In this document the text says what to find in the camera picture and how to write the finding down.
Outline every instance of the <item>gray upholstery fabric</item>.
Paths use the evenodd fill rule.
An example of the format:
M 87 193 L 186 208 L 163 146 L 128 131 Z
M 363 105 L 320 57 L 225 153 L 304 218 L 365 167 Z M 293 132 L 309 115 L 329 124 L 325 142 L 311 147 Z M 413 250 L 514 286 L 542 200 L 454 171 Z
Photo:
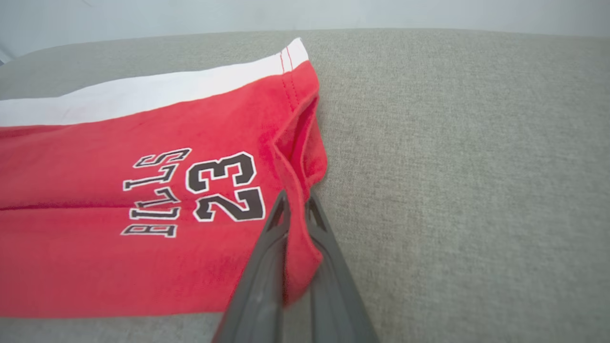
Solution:
M 610 341 L 610 40 L 264 32 L 63 46 L 0 98 L 247 62 L 301 36 L 329 156 L 316 190 L 383 342 Z M 290 342 L 307 341 L 307 303 Z M 0 319 L 1 342 L 205 342 L 218 314 Z

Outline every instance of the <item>white trim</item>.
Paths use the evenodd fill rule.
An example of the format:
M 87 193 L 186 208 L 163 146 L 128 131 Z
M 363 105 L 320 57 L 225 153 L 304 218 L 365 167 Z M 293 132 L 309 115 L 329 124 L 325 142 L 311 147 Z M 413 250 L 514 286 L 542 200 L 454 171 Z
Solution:
M 69 125 L 125 117 L 227 93 L 292 71 L 307 60 L 297 38 L 280 53 L 255 62 L 114 80 L 57 98 L 4 100 L 0 101 L 0 126 Z
M 12 61 L 13 59 L 14 58 L 11 57 L 11 55 L 9 53 L 2 50 L 2 47 L 0 46 L 0 61 L 2 61 L 2 63 L 7 64 L 10 61 Z

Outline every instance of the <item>white wall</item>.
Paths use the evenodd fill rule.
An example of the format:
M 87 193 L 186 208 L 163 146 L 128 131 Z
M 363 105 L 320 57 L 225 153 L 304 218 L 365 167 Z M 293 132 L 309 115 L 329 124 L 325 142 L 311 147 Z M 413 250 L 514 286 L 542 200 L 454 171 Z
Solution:
M 0 0 L 0 59 L 98 40 L 352 27 L 610 37 L 610 0 Z

